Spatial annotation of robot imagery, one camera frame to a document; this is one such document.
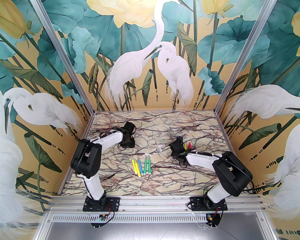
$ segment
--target yellow lotus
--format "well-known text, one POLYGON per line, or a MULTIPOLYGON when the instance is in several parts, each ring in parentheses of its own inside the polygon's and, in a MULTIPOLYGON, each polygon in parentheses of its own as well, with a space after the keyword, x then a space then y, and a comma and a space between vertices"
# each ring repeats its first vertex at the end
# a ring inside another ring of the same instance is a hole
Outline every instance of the yellow lotus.
POLYGON ((224 12, 233 7, 233 4, 228 5, 229 0, 201 0, 202 11, 206 15, 218 13, 225 17, 224 12))
MULTIPOLYGON (((300 37, 300 12, 295 13, 292 19, 292 26, 294 34, 300 37)), ((296 53, 297 57, 300 57, 300 47, 296 53)))
POLYGON ((0 0, 0 28, 16 39, 27 32, 25 18, 12 0, 0 0))
POLYGON ((154 25, 157 0, 87 0, 89 7, 100 15, 113 15, 115 25, 136 24, 143 28, 154 25))

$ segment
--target green marker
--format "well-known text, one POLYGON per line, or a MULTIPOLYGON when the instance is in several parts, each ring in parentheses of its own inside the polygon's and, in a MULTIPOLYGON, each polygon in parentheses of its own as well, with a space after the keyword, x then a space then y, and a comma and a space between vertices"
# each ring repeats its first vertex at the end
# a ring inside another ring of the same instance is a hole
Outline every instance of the green marker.
POLYGON ((144 175, 146 174, 147 171, 147 157, 145 157, 145 165, 144 165, 144 175))
POLYGON ((150 157, 148 158, 148 165, 149 165, 149 174, 151 174, 151 160, 150 160, 150 157))

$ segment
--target yellow marker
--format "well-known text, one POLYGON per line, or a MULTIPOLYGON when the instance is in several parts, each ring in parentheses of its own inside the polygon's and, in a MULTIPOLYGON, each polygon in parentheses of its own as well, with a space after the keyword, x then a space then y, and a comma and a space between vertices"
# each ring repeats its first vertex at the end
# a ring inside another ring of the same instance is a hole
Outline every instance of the yellow marker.
POLYGON ((135 163, 134 163, 134 160, 132 159, 131 161, 132 161, 132 165, 133 165, 133 171, 134 171, 135 174, 137 174, 137 170, 135 169, 135 163))
POLYGON ((137 175, 139 176, 139 178, 141 177, 141 173, 139 170, 139 166, 137 165, 137 163, 135 162, 135 169, 137 170, 137 175))

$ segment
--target painted wall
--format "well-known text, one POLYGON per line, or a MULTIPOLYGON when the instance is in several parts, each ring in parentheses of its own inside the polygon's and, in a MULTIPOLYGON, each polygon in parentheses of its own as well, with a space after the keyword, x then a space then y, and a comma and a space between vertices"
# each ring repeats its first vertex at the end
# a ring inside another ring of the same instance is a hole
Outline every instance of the painted wall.
POLYGON ((58 72, 49 54, 59 61, 29 0, 1 0, 1 239, 32 239, 90 117, 69 75, 58 72))
MULTIPOLYGON (((263 1, 184 3, 188 7, 177 0, 43 1, 95 109, 212 109, 263 1), (160 57, 146 58, 162 40, 175 48, 162 44, 160 57)), ((252 56, 269 43, 262 37, 256 46, 252 56)), ((55 56, 48 59, 63 70, 55 56)))
POLYGON ((253 174, 279 239, 300 238, 300 1, 278 1, 219 113, 239 159, 253 174))

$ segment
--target marble surface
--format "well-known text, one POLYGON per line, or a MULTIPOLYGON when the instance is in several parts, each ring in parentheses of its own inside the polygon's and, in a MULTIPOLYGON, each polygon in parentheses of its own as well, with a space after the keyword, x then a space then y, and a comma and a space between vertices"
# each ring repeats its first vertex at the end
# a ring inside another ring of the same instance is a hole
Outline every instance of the marble surface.
MULTIPOLYGON (((117 146, 102 155, 98 172, 107 195, 202 195, 205 189, 218 183, 216 174, 199 166, 181 168, 170 157, 168 146, 183 136, 199 151, 222 153, 228 150, 222 132, 212 111, 186 112, 102 112, 95 116, 88 139, 99 136, 126 121, 137 127, 135 148, 124 151, 117 146), (139 178, 134 174, 131 159, 141 159, 151 154, 152 174, 139 178)), ((65 195, 86 195, 84 183, 72 175, 65 195)))

